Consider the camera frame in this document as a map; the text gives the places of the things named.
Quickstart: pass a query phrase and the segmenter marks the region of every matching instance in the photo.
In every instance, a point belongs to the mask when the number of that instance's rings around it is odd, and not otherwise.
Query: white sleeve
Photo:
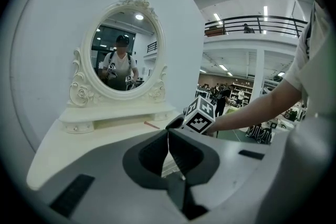
[[[133,56],[130,56],[131,58],[131,68],[136,68],[137,67],[137,63],[135,61],[135,58]]]
[[[299,80],[298,74],[302,69],[302,67],[304,67],[304,65],[308,62],[308,56],[305,44],[307,29],[308,25],[301,33],[301,36],[299,38],[299,45],[295,52],[294,61],[284,77],[285,80],[287,80],[294,88],[296,88],[299,91],[302,91],[302,84]]]
[[[106,54],[106,56],[104,58],[104,62],[103,62],[103,67],[108,68],[110,55],[111,55],[111,52],[109,54]]]

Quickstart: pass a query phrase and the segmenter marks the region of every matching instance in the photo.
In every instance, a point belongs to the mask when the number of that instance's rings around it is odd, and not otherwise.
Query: ceiling light
[[[267,6],[264,6],[264,16],[268,16],[268,8],[267,8]]]
[[[217,13],[214,13],[214,16],[215,16],[216,20],[218,21],[218,23],[219,23],[220,25],[222,25],[223,22],[220,20],[219,15],[218,15]]]
[[[223,65],[219,65],[221,68],[223,68],[224,69],[224,71],[227,71],[227,69],[226,69],[226,67],[225,66],[223,66]]]
[[[142,20],[143,19],[143,16],[142,15],[140,15],[140,14],[136,14],[136,16],[135,16],[138,20]]]

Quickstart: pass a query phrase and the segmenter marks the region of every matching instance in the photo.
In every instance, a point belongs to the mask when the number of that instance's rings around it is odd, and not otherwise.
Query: oval mirror
[[[155,67],[156,37],[150,19],[137,10],[125,8],[110,15],[91,43],[91,62],[99,79],[118,91],[146,83]]]

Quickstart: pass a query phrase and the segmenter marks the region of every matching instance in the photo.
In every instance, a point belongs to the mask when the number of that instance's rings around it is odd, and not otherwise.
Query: black railing
[[[244,33],[284,33],[299,37],[307,22],[281,16],[251,15],[213,21],[205,24],[205,36]]]
[[[158,42],[153,42],[147,46],[147,53],[153,50],[157,50],[157,43]]]

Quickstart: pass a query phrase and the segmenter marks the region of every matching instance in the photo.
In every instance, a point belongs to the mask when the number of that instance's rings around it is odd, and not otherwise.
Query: ornate mirror frame
[[[112,14],[125,9],[136,10],[147,16],[153,24],[158,43],[155,68],[148,80],[130,91],[116,91],[105,85],[95,73],[91,63],[91,44],[97,28]],[[91,24],[80,48],[74,52],[76,71],[70,86],[70,102],[68,107],[92,107],[101,106],[104,103],[118,103],[120,101],[133,100],[138,102],[162,102],[164,101],[165,90],[163,77],[165,75],[165,39],[164,32],[154,9],[150,7],[148,0],[124,0],[114,3],[105,8]]]

